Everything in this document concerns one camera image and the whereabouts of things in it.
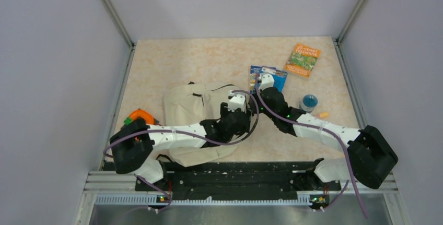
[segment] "white wall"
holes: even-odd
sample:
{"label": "white wall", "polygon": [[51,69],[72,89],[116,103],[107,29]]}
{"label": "white wall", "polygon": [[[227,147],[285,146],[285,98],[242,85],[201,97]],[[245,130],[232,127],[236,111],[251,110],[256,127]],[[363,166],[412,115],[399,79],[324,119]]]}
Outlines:
{"label": "white wall", "polygon": [[112,0],[134,40],[337,36],[358,0]]}
{"label": "white wall", "polygon": [[368,122],[399,156],[414,224],[441,224],[443,0],[369,0],[343,48]]}
{"label": "white wall", "polygon": [[72,224],[128,51],[100,0],[0,0],[0,224]]}

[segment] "blue cup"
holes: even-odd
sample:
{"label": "blue cup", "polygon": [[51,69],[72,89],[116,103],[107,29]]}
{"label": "blue cup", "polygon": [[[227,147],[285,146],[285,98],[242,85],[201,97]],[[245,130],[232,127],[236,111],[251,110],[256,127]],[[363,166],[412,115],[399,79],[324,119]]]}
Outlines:
{"label": "blue cup", "polygon": [[310,113],[314,108],[318,105],[318,99],[316,96],[312,94],[307,94],[303,97],[302,101],[300,101],[299,108],[305,110]]}

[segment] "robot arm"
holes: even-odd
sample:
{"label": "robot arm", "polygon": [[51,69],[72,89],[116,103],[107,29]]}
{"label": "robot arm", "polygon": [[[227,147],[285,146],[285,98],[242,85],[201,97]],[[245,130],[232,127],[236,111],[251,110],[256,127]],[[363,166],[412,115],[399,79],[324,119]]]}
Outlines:
{"label": "robot arm", "polygon": [[142,118],[136,119],[111,137],[110,143],[132,135],[132,138],[112,146],[117,174],[134,173],[155,183],[164,177],[164,170],[155,151],[178,147],[205,148],[217,146],[201,137],[225,144],[234,136],[249,132],[251,112],[246,108],[246,96],[230,93],[229,101],[220,105],[220,119],[203,120],[186,126],[147,125]]}
{"label": "robot arm", "polygon": [[[273,77],[270,74],[263,74],[259,91],[263,102],[272,112],[290,121],[315,125],[320,129],[294,125],[277,118],[263,107],[256,93],[254,97],[259,103],[260,113],[267,115],[276,127],[284,133],[310,138],[338,151],[343,151],[342,145],[336,137],[322,131],[322,129],[332,131],[344,142],[344,148],[349,154],[349,161],[357,180],[370,188],[380,187],[398,162],[398,157],[378,129],[369,125],[364,129],[348,128],[317,119],[303,110],[288,106],[283,94],[273,85]],[[316,166],[314,172],[322,182],[349,180],[350,177],[345,159],[322,160]]]}

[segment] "orange book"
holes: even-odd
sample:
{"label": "orange book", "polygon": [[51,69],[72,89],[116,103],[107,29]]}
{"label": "orange book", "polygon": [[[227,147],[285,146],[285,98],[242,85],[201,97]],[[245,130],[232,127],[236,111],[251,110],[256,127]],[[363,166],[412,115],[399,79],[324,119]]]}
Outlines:
{"label": "orange book", "polygon": [[319,56],[320,50],[297,44],[286,62],[285,70],[293,74],[309,77]]}

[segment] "marble-pattern tabletop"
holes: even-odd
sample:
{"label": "marble-pattern tabletop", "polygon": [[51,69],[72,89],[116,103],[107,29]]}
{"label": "marble-pattern tabletop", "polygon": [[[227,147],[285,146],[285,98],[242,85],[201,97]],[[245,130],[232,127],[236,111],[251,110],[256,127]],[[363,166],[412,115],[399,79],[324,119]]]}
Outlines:
{"label": "marble-pattern tabletop", "polygon": [[[285,100],[297,108],[300,99],[311,93],[319,99],[313,114],[327,111],[326,121],[357,128],[332,38],[271,37],[139,40],[115,132],[138,108],[162,123],[163,95],[190,81],[220,81],[248,90],[251,65],[282,69],[297,43],[320,49],[321,54],[308,79],[288,75],[283,89]],[[265,115],[260,115],[255,132],[234,153],[218,161],[311,161],[342,156],[340,151],[316,141],[284,134]]]}

